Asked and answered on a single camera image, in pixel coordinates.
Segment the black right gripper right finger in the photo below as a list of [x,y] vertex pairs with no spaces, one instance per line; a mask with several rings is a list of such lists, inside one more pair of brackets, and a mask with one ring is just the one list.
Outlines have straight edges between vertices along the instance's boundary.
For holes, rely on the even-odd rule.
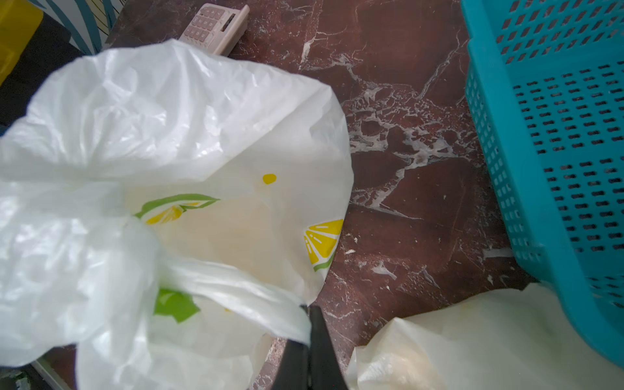
[[308,309],[312,325],[309,352],[309,389],[347,390],[345,379],[338,363],[328,326],[319,306]]

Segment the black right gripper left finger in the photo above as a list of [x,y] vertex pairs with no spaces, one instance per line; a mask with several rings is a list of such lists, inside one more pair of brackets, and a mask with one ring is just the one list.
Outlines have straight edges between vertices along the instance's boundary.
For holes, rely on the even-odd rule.
[[309,352],[307,345],[288,340],[271,389],[307,390]]

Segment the white lemon plastic bag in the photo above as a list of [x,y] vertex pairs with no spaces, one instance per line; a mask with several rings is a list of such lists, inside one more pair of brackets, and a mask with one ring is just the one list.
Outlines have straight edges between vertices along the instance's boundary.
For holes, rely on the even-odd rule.
[[354,349],[351,389],[621,389],[623,370],[573,329],[539,284],[394,318]]

